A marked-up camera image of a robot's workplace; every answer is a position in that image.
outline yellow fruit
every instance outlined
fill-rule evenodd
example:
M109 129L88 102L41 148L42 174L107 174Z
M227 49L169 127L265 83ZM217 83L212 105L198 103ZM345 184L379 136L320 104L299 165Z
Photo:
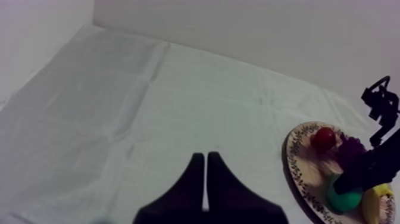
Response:
M361 202L362 213L368 224L379 224L379 201L384 195L393 195L392 190L386 183L364 192Z

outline floral pattern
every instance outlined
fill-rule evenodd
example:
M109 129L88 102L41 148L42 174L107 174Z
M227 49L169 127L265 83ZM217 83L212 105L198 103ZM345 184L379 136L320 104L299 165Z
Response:
M296 156L299 154L302 147L303 137L308 135L311 136L312 133L323 126L329 126L338 136L343 134L340 129L320 122L309 122L302 124L299 129L295 129L293 132L290 133L290 142L287 142L287 147L289 147L289 153L287 154L287 164L289 166L290 174L295 181L301 196L304 200L308 202L310 207L312 207L315 212L320 213L319 217L322 217L325 223L342 224L340 220L335 220L335 218L332 216L332 212L329 211L322 202L316 199L316 197L307 190L307 184L305 184L302 179L303 174L299 169L296 160ZM394 206L394 198L390 197L386 209L387 224L392 224L394 222Z

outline toy fruit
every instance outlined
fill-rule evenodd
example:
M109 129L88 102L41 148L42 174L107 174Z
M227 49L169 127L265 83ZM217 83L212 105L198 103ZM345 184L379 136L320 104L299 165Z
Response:
M329 187L326 192L327 202L336 211L350 211L355 209L361 202L363 190L361 187L355 188L344 194L337 194L333 186L334 182L338 179L339 175L333 175L329 181Z
M311 145L320 153L331 149L336 145L336 134L329 127L323 127L315 134L311 140Z
M361 202L362 214L368 224L379 223L380 199L384 195L393 195L393 192L386 183L375 186L364 192Z

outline purple grapes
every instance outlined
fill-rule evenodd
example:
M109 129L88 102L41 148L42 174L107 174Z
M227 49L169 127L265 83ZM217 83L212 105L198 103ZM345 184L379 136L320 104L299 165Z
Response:
M346 139L344 134L341 134L340 138L343 144L339 147L337 162L343 170L346 170L357 157L367 150L358 138L349 137L349 139Z

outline wrinkled cloth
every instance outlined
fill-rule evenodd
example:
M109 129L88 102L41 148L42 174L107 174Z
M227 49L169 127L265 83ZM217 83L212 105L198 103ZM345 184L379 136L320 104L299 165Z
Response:
M292 77L86 26L0 112L2 223L131 223L209 151L309 223L283 174L286 135L321 121L369 145L367 119Z

